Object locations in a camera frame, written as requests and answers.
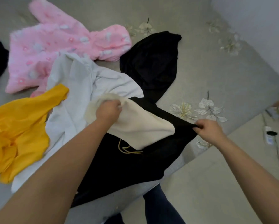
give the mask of left hand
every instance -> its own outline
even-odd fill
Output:
[[[119,100],[104,101],[96,111],[97,120],[107,121],[111,125],[114,124],[122,111],[120,105]]]

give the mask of pink jacket sleeve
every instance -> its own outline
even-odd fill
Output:
[[[47,0],[33,0],[29,4],[29,10],[43,24],[56,23],[73,26],[73,24],[79,23]]]

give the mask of yellow garment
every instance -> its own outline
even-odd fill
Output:
[[[0,182],[9,183],[48,148],[47,113],[66,99],[62,84],[38,97],[22,98],[0,107]]]

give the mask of leg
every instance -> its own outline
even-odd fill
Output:
[[[104,224],[124,224],[121,213],[110,217]]]
[[[185,224],[167,200],[160,184],[144,195],[147,224]]]

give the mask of forearm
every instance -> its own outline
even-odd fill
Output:
[[[0,224],[64,223],[110,126],[106,121],[94,121],[49,158],[0,211]]]
[[[264,224],[279,224],[279,181],[231,140],[216,146]]]

